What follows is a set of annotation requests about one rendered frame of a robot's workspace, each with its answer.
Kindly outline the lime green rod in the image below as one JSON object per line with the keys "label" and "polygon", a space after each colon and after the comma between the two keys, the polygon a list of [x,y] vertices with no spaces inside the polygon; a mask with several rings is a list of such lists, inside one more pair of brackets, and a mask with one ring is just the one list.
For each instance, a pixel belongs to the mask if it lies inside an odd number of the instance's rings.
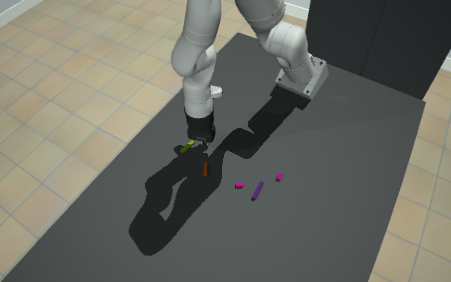
{"label": "lime green rod", "polygon": [[181,150],[182,153],[184,153],[186,150],[188,150],[192,145],[194,145],[194,141],[190,141],[187,145],[185,145]]}

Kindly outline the purple rod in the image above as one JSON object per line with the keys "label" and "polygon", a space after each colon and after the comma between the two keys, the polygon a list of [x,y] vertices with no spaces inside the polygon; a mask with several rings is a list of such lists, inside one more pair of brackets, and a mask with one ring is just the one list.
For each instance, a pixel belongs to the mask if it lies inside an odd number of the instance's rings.
{"label": "purple rod", "polygon": [[257,198],[257,196],[258,196],[258,194],[259,194],[259,192],[260,192],[260,190],[261,190],[261,188],[262,188],[262,186],[263,186],[263,183],[264,183],[264,182],[260,181],[258,187],[256,188],[256,190],[255,190],[255,192],[254,192],[254,194],[253,194],[253,196],[252,196],[252,199],[253,199],[253,200],[256,200],[256,198]]}

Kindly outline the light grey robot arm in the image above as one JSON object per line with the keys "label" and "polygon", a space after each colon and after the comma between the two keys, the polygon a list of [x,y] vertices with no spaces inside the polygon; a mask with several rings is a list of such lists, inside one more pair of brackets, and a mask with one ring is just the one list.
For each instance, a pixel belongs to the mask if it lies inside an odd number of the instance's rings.
{"label": "light grey robot arm", "polygon": [[[235,0],[235,4],[262,49],[276,56],[288,78],[295,84],[310,81],[315,63],[308,53],[306,33],[299,26],[281,21],[284,0]],[[187,0],[183,32],[172,50],[171,63],[174,71],[185,77],[183,92],[189,103],[202,104],[211,97],[217,60],[213,43],[220,20],[221,0]]]}

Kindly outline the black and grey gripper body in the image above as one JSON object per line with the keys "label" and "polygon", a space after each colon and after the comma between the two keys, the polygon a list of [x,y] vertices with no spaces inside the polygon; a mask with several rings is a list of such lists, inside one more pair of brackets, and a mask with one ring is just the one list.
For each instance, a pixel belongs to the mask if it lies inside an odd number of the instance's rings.
{"label": "black and grey gripper body", "polygon": [[184,98],[184,112],[188,124],[188,138],[192,140],[211,143],[216,130],[214,122],[213,98],[222,96],[222,88],[211,86],[211,97],[202,104],[192,104]]}

